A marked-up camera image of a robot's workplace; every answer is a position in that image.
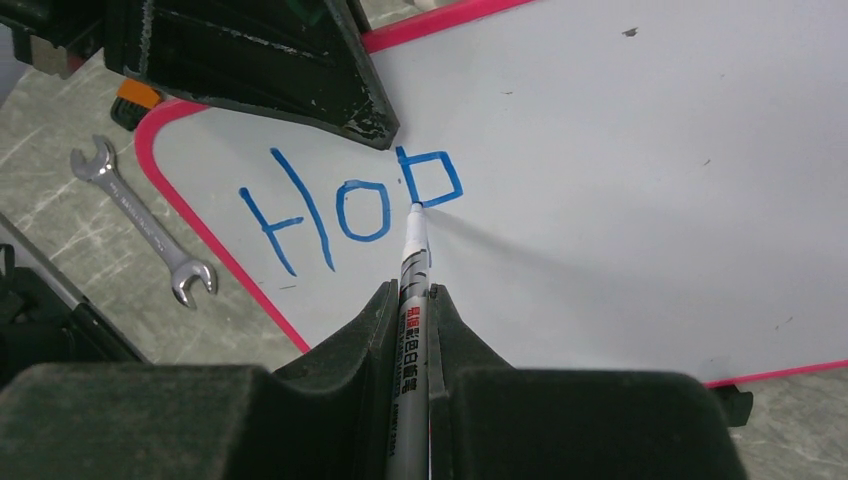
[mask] pink whiteboard frame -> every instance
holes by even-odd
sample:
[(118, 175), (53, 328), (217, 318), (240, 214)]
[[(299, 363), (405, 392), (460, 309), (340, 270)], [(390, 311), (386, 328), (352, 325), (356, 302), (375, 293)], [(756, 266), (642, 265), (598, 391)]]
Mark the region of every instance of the pink whiteboard frame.
[[(394, 47), (432, 33), (439, 32), (457, 25), (461, 25), (478, 18), (491, 15), (518, 5), (532, 2), (533, 0), (461, 0), (453, 5), (442, 7), (407, 20), (388, 25), (386, 27), (368, 32), (363, 35), (362, 40), (369, 53)], [(165, 178), (165, 175), (156, 164), (153, 156), (153, 143), (156, 135), (167, 124), (189, 115), (206, 110), (207, 106), (186, 102), (184, 100), (170, 100), (156, 107), (150, 112), (135, 133), (135, 150), (139, 165), (150, 182), (159, 190), (162, 196), (183, 217), (186, 223), (194, 229), (200, 238), (209, 245), (215, 255), (227, 267), (233, 276), (241, 283), (248, 293), (259, 303), (263, 310), (271, 317), (280, 329), (301, 351), (309, 351), (309, 345), (286, 320), (285, 316), (274, 306), (270, 299), (262, 292), (259, 285), (250, 278), (250, 275), (242, 268), (227, 248), (218, 240), (214, 233), (203, 223), (200, 217), (192, 210), (191, 206), (177, 192), (173, 185)], [(837, 362), (821, 363), (805, 367), (796, 367), (773, 372), (746, 375), (743, 377), (729, 378), (709, 382), (709, 387), (717, 387), (728, 384), (738, 384), (765, 380), (767, 378), (782, 377), (800, 373), (811, 373), (832, 368), (848, 367), (848, 359)]]

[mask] whiteboard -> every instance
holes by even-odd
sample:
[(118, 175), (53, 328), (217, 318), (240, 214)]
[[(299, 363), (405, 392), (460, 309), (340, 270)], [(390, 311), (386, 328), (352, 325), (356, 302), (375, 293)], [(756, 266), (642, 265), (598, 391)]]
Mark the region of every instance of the whiteboard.
[(516, 366), (846, 364), (848, 3), (538, 0), (412, 39), (482, 4), (375, 34), (397, 150), (176, 101), (142, 166), (302, 349), (397, 277), (417, 198)]

